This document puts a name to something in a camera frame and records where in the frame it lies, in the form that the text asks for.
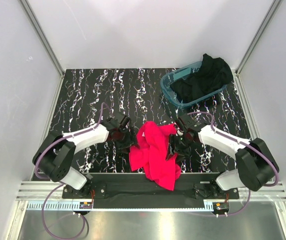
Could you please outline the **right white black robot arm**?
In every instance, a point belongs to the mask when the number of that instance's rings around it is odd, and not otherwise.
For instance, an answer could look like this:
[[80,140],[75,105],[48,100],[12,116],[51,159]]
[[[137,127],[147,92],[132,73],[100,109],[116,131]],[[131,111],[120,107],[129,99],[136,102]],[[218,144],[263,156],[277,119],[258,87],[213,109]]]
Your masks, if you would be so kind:
[[211,122],[193,120],[185,114],[175,121],[175,134],[169,136],[167,158],[176,157],[176,163],[191,155],[192,145],[211,146],[236,161],[234,170],[221,173],[202,188],[195,188],[195,195],[202,199],[227,198],[229,191],[246,187],[257,192],[268,186],[268,181],[279,181],[279,167],[267,144],[261,138],[248,140],[224,132]]

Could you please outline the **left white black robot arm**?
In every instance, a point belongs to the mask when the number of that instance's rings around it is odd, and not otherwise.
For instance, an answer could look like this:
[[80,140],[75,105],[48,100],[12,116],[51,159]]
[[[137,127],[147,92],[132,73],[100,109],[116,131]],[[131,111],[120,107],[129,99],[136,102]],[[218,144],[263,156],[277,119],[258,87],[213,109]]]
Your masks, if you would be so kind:
[[114,142],[120,152],[129,153],[137,143],[131,119],[118,115],[78,131],[50,132],[32,159],[35,170],[42,171],[53,182],[66,185],[66,190],[80,198],[93,194],[90,177],[72,167],[74,155],[96,144]]

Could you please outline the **pink red t shirt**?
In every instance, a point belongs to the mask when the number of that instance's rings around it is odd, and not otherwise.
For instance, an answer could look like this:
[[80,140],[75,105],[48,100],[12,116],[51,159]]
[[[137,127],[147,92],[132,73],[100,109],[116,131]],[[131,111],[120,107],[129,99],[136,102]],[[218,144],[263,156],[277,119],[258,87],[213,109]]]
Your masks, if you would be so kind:
[[131,146],[129,164],[132,171],[142,168],[148,180],[160,187],[173,191],[181,175],[176,163],[177,154],[168,157],[169,137],[176,134],[174,124],[158,126],[148,121],[139,129],[136,139],[138,146]]

